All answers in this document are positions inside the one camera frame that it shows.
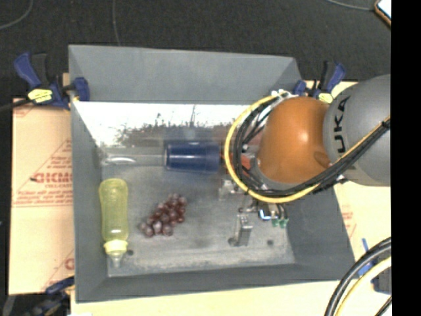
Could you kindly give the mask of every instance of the yellow cable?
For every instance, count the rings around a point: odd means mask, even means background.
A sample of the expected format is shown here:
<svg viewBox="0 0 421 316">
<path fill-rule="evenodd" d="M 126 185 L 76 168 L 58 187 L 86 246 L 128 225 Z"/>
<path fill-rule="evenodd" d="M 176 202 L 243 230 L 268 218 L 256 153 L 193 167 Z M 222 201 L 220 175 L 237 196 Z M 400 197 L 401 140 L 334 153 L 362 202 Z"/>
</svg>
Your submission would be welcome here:
<svg viewBox="0 0 421 316">
<path fill-rule="evenodd" d="M 320 183 L 317 183 L 316 185 L 310 186 L 304 190 L 298 191 L 297 193 L 291 194 L 290 196 L 286 196 L 286 197 L 266 197 L 266 196 L 262 196 L 256 192 L 254 192 L 253 190 L 251 190 L 250 188 L 247 187 L 246 184 L 244 184 L 241 179 L 239 179 L 239 177 L 237 176 L 237 174 L 235 173 L 234 168 L 232 167 L 231 164 L 231 159 L 230 159 L 230 144 L 231 144 L 231 139 L 232 136 L 234 135 L 234 131 L 236 130 L 237 126 L 243 122 L 243 119 L 245 117 L 247 117 L 252 111 L 254 111 L 257 107 L 259 107 L 260 105 L 262 105 L 263 103 L 266 103 L 267 101 L 270 101 L 274 98 L 277 98 L 279 95 L 270 95 L 267 97 L 264 97 L 260 100 L 258 100 L 257 102 L 255 102 L 254 104 L 248 106 L 248 108 L 246 108 L 246 110 L 244 110 L 240 116 L 237 117 L 237 119 L 234 121 L 234 123 L 231 125 L 231 128 L 228 130 L 228 134 L 226 136 L 225 139 L 225 145 L 224 145 L 224 160 L 225 160 L 225 165 L 226 168 L 228 170 L 228 173 L 230 174 L 230 176 L 232 177 L 233 181 L 246 193 L 250 194 L 250 196 L 252 196 L 253 198 L 260 200 L 260 201 L 264 201 L 267 203 L 287 203 L 293 200 L 297 200 L 303 196 L 305 196 L 306 194 L 312 192 L 315 188 L 317 188 L 317 186 L 320 185 Z M 367 137 L 369 137 L 371 135 L 371 133 L 373 133 L 373 131 L 377 130 L 382 124 L 379 123 L 379 125 L 377 125 L 373 130 L 371 130 L 367 135 L 365 135 L 357 144 L 355 144 L 351 149 L 349 149 L 346 153 L 344 153 L 334 164 L 336 164 L 337 162 L 339 162 L 342 158 L 346 157 L 348 154 L 350 154 L 350 152 L 352 152 L 354 149 L 356 149 L 362 142 L 365 141 L 365 139 L 367 139 Z"/>
<path fill-rule="evenodd" d="M 373 278 L 378 276 L 381 272 L 392 266 L 392 257 L 389 256 L 387 259 L 384 259 L 382 262 L 379 262 L 374 267 L 370 268 L 369 271 L 365 272 L 352 286 L 348 291 L 346 296 L 343 298 L 341 304 L 339 305 L 335 316 L 340 316 L 345 308 L 345 304 L 349 301 L 349 297 L 363 284 L 370 282 Z"/>
</svg>

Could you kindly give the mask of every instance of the grape cluster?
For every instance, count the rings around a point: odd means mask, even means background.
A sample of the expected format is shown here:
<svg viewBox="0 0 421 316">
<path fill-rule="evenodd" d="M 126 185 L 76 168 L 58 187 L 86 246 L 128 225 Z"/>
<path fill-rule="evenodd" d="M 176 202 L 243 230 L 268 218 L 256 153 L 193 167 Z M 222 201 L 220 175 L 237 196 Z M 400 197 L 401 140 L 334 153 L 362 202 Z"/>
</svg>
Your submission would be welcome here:
<svg viewBox="0 0 421 316">
<path fill-rule="evenodd" d="M 140 223 L 138 228 L 148 238 L 154 235 L 171 236 L 174 227 L 184 222 L 187 199 L 180 194 L 170 194 L 168 198 L 158 203 L 146 222 Z"/>
</svg>

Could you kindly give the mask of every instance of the blue cup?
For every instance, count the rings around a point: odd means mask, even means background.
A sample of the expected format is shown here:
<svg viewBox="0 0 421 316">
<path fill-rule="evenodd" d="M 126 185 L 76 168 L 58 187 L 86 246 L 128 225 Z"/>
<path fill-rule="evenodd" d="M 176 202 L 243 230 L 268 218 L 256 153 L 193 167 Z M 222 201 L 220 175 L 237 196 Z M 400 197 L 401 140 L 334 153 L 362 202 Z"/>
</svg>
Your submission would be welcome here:
<svg viewBox="0 0 421 316">
<path fill-rule="evenodd" d="M 166 146 L 164 164 L 168 170 L 216 173 L 220 145 L 215 142 L 174 142 Z"/>
</svg>

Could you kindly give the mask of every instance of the black floor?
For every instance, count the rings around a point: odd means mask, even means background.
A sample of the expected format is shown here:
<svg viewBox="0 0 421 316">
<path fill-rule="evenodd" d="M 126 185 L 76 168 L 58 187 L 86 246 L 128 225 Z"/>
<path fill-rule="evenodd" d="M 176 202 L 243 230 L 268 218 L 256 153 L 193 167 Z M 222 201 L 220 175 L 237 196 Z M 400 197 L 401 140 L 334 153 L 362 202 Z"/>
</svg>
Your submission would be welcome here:
<svg viewBox="0 0 421 316">
<path fill-rule="evenodd" d="M 12 67 L 24 51 L 48 54 L 49 73 L 67 70 L 69 43 L 98 43 L 295 57 L 305 79 L 320 76 L 323 61 L 365 80 L 391 70 L 391 28 L 373 12 L 375 0 L 0 0 L 0 105 L 24 95 Z M 10 113 L 0 114 L 0 306 L 7 291 L 11 178 Z M 19 315 L 31 298 L 19 297 Z"/>
</svg>

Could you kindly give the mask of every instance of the yellow plastic bottle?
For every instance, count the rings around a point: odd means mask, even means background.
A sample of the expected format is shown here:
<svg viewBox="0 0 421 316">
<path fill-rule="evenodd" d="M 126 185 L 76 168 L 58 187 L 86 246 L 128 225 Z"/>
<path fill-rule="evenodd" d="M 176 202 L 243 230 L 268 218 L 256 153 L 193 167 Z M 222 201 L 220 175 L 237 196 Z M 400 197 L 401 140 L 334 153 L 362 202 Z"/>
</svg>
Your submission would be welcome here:
<svg viewBox="0 0 421 316">
<path fill-rule="evenodd" d="M 105 253 L 116 268 L 120 267 L 121 260 L 127 252 L 126 240 L 129 235 L 127 197 L 128 187 L 123 179 L 109 178 L 99 185 Z"/>
</svg>

